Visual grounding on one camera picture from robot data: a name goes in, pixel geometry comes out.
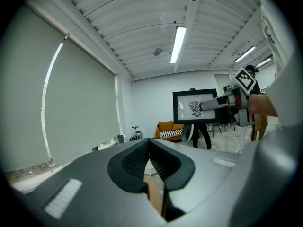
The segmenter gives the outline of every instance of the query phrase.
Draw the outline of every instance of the person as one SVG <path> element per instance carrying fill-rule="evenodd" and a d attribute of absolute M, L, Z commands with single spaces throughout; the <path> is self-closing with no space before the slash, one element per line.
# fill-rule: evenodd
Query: person
<path fill-rule="evenodd" d="M 283 126 L 298 125 L 303 122 L 303 102 L 299 101 L 303 87 L 300 46 L 275 3 L 260 1 L 262 29 L 273 53 L 277 78 L 267 89 L 267 95 L 250 95 L 248 110 L 251 115 L 279 116 Z M 236 104 L 241 105 L 239 98 Z"/>
<path fill-rule="evenodd" d="M 209 134 L 208 134 L 206 123 L 194 124 L 194 130 L 193 130 L 193 145 L 194 145 L 194 147 L 198 148 L 199 130 L 201 131 L 201 133 L 204 136 L 207 149 L 211 149 L 212 148 L 212 142 L 211 142 Z"/>
<path fill-rule="evenodd" d="M 255 79 L 256 77 L 256 68 L 252 65 L 246 66 L 245 70 L 252 76 L 252 78 Z M 260 95 L 260 86 L 257 80 L 256 84 L 254 85 L 253 89 L 251 90 L 251 94 Z M 265 133 L 266 127 L 268 125 L 267 117 L 266 115 L 260 115 L 260 114 L 254 114 L 251 116 L 251 121 L 255 121 L 255 127 L 251 128 L 251 140 L 255 141 L 257 139 L 257 132 L 259 132 L 259 140 L 263 138 L 263 135 Z"/>

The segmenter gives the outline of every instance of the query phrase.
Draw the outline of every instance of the fluorescent light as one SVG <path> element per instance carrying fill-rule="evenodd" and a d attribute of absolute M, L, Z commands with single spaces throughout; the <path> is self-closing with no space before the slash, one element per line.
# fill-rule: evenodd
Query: fluorescent light
<path fill-rule="evenodd" d="M 268 58 L 267 60 L 261 62 L 257 67 L 264 65 L 265 63 L 271 61 L 271 58 Z"/>
<path fill-rule="evenodd" d="M 251 53 L 256 47 L 251 47 L 248 51 L 246 51 L 242 56 L 240 56 L 238 59 L 235 60 L 235 63 L 241 61 L 245 56 L 247 56 L 249 53 Z"/>
<path fill-rule="evenodd" d="M 171 59 L 170 59 L 171 64 L 177 62 L 177 59 L 178 59 L 178 56 L 179 56 L 179 53 L 180 53 L 180 50 L 181 50 L 181 47 L 183 44 L 185 32 L 186 32 L 185 27 L 177 27 L 174 48 L 172 50 Z"/>

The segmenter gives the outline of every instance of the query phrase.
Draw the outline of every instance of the roller shade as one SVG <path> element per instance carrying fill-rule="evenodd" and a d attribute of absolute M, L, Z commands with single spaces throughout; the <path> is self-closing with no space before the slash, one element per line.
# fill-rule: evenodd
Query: roller shade
<path fill-rule="evenodd" d="M 22 6 L 0 44 L 0 163 L 13 171 L 48 161 L 41 128 L 45 76 L 64 35 Z"/>
<path fill-rule="evenodd" d="M 115 76 L 69 39 L 49 78 L 45 130 L 55 163 L 119 134 Z"/>
<path fill-rule="evenodd" d="M 214 77 L 216 78 L 220 95 L 224 94 L 224 87 L 231 82 L 231 78 L 229 74 L 215 74 Z"/>

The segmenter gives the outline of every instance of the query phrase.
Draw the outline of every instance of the framed artwork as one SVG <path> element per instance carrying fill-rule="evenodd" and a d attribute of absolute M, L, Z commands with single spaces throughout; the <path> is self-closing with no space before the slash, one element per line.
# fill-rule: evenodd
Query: framed artwork
<path fill-rule="evenodd" d="M 202 111 L 200 104 L 217 97 L 216 89 L 173 92 L 174 124 L 220 122 L 218 110 Z"/>

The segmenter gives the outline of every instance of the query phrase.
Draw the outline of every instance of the ceiling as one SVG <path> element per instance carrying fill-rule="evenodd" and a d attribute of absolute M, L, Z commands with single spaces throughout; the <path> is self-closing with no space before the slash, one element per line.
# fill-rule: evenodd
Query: ceiling
<path fill-rule="evenodd" d="M 262 33 L 259 0 L 70 1 L 133 80 L 184 71 L 239 69 L 271 55 Z M 186 26 L 187 33 L 177 63 L 170 64 L 177 26 Z M 250 56 L 235 64 L 252 46 L 256 49 Z M 161 54 L 155 56 L 157 48 Z"/>

